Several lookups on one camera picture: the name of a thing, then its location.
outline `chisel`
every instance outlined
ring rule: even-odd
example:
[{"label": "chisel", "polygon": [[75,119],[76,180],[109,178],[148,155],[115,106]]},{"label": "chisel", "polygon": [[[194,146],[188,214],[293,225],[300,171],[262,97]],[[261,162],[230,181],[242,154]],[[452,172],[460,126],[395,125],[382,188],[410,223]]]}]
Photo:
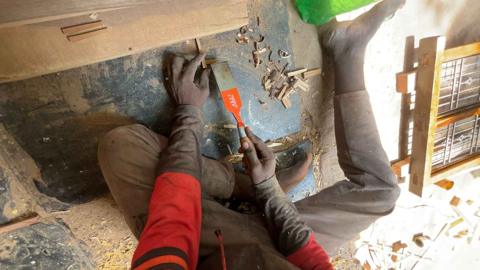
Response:
[{"label": "chisel", "polygon": [[223,104],[225,105],[225,109],[227,111],[233,113],[235,119],[237,119],[237,127],[239,130],[240,136],[240,145],[243,142],[248,142],[253,150],[255,150],[255,145],[252,141],[247,137],[245,133],[245,124],[241,120],[240,116],[240,108],[242,106],[240,94],[237,89],[237,85],[233,80],[232,71],[230,70],[230,66],[228,65],[227,61],[218,62],[215,64],[210,65],[212,67],[213,74],[215,75],[216,83],[218,84],[218,88],[220,89],[220,94],[222,95]]}]

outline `red and grey jacket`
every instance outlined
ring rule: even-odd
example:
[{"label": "red and grey jacket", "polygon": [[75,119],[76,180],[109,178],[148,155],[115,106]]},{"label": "red and grey jacket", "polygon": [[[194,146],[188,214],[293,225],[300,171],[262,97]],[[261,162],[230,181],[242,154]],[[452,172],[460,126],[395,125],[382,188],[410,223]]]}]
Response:
[{"label": "red and grey jacket", "polygon": [[[172,133],[160,158],[148,221],[133,255],[132,269],[197,268],[202,221],[203,130],[199,108],[182,105],[175,109]],[[286,260],[302,270],[332,270],[328,255],[317,244],[312,229],[283,193],[276,177],[254,186],[254,191],[270,236]],[[288,264],[283,258],[272,256],[280,261],[279,265]]]}]

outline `chisel handle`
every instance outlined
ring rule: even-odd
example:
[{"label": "chisel handle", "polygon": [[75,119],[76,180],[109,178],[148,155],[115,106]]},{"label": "chisel handle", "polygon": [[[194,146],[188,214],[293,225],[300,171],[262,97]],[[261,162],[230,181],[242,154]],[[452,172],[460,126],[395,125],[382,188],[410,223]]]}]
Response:
[{"label": "chisel handle", "polygon": [[[248,138],[247,134],[245,133],[245,126],[239,127],[239,136],[240,136],[240,146],[242,146],[243,142],[247,142],[250,147],[253,148],[253,151],[255,154],[257,154],[257,149],[255,149],[255,145],[253,144],[252,140]],[[247,167],[250,168],[250,164],[248,162],[248,158],[245,153],[243,153],[243,156],[245,157],[245,162],[247,162]]]}]

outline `wooden handle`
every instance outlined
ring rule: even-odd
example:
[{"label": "wooden handle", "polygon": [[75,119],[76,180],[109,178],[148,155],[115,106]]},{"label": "wooden handle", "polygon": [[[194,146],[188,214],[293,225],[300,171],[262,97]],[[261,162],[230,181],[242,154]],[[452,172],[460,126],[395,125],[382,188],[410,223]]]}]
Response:
[{"label": "wooden handle", "polygon": [[[240,145],[242,146],[242,148],[243,148],[243,142],[247,142],[248,145],[253,148],[255,155],[257,154],[257,150],[255,149],[255,145],[250,140],[250,138],[248,138],[248,137],[240,138]],[[245,153],[243,153],[243,156],[245,157],[245,161],[247,162],[247,167],[250,168],[250,163],[248,162],[247,155]]]}]

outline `person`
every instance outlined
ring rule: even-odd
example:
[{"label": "person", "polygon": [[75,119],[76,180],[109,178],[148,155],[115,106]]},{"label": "person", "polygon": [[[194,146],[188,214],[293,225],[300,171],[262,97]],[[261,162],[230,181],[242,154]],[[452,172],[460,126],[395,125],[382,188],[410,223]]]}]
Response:
[{"label": "person", "polygon": [[[384,0],[324,33],[335,71],[338,163],[348,180],[295,203],[285,193],[305,176],[311,153],[275,173],[274,154],[247,128],[256,149],[248,143],[239,149],[247,175],[234,172],[230,162],[203,157],[201,108],[210,70],[196,86],[205,54],[191,61],[175,57],[167,70],[175,105],[170,136],[128,125],[110,131],[98,146],[105,180],[139,239],[132,269],[222,269],[222,257],[227,269],[333,269],[329,256],[391,213],[400,191],[365,90],[363,60],[381,23],[404,3]],[[261,213],[232,211],[211,196],[256,200]]]}]

